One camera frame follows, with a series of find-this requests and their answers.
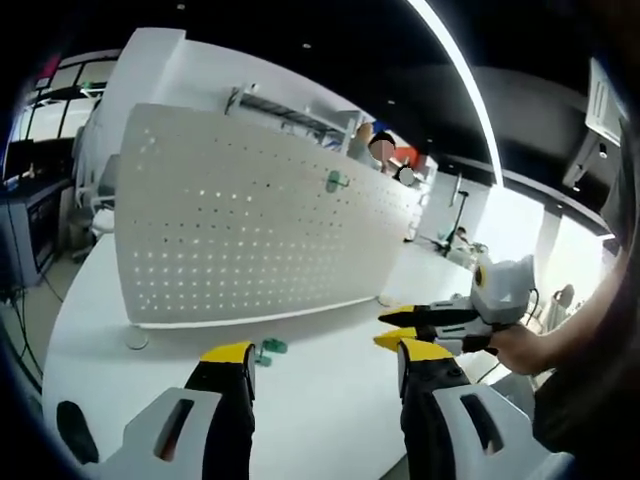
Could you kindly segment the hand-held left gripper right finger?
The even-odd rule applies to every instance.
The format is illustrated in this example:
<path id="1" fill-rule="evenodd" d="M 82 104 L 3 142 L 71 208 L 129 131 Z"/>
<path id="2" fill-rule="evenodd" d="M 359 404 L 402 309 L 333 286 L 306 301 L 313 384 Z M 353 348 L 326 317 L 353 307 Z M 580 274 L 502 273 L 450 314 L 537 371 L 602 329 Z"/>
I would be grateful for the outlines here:
<path id="1" fill-rule="evenodd" d="M 445 348 L 399 341 L 399 395 L 411 479 L 558 479 L 560 455 L 533 436 L 524 411 L 471 383 Z"/>

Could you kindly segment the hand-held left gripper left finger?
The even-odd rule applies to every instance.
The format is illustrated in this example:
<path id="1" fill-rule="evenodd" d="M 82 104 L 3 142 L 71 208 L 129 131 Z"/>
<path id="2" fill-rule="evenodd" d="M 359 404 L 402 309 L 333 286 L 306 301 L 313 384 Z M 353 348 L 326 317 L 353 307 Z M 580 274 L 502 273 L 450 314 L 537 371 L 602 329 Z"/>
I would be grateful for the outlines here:
<path id="1" fill-rule="evenodd" d="M 216 347 L 186 384 L 160 394 L 125 427 L 99 479 L 247 479 L 255 431 L 255 345 Z"/>

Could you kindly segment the person's right hand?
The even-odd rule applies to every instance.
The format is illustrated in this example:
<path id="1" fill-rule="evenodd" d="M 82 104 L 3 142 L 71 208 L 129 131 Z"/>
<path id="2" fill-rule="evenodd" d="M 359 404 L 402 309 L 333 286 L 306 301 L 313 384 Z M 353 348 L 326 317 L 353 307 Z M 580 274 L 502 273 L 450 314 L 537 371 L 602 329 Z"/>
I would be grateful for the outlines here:
<path id="1" fill-rule="evenodd" d="M 556 339 L 537 334 L 522 323 L 495 332 L 489 347 L 509 370 L 521 375 L 537 375 L 553 366 Z"/>

